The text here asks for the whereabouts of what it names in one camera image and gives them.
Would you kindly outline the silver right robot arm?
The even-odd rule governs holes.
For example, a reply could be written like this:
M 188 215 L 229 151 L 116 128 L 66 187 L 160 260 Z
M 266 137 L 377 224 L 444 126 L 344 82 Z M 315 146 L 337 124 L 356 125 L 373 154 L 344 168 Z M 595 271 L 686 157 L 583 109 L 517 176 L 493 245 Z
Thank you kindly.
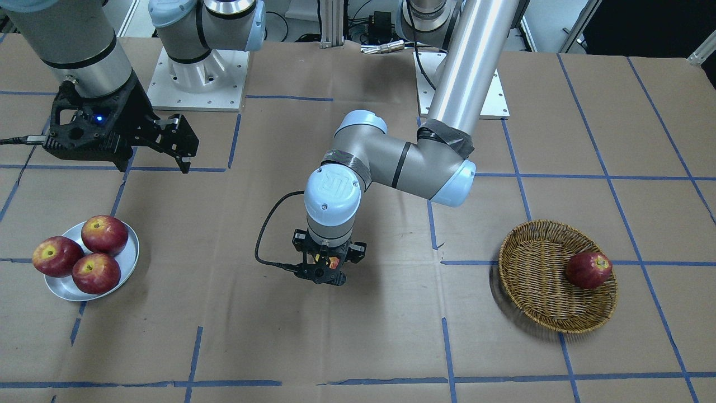
M 180 113 L 160 118 L 110 25 L 103 1 L 3 1 L 2 9 L 59 81 L 44 134 L 3 145 L 40 145 L 70 161 L 105 161 L 125 172 L 133 148 L 171 156 L 190 169 L 199 138 Z M 228 80 L 220 51 L 258 51 L 263 1 L 151 1 L 152 24 L 182 92 L 212 90 Z

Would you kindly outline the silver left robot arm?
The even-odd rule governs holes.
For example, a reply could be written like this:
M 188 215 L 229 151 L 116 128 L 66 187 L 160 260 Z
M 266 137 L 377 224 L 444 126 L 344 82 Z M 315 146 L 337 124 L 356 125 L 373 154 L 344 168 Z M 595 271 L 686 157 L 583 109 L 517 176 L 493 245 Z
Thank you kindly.
M 519 2 L 462 1 L 460 7 L 417 142 L 390 136 L 373 112 L 348 113 L 301 192 L 307 229 L 296 230 L 292 243 L 302 260 L 279 268 L 317 284 L 345 283 L 343 264 L 365 256 L 365 243 L 351 242 L 351 232 L 371 184 L 448 207 L 463 204 L 476 171 L 472 136 Z

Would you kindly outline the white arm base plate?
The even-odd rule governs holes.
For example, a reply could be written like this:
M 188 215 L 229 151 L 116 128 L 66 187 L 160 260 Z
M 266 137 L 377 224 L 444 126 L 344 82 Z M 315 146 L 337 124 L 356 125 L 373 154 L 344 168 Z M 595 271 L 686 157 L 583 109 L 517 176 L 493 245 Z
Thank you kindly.
M 238 112 L 251 53 L 213 49 L 191 64 L 169 58 L 165 49 L 147 90 L 156 110 Z
M 427 51 L 427 49 L 421 49 L 419 53 L 413 55 L 419 117 L 426 118 L 428 115 L 446 57 L 446 53 Z M 494 71 L 480 118 L 501 119 L 509 118 L 510 115 L 500 75 L 498 71 Z

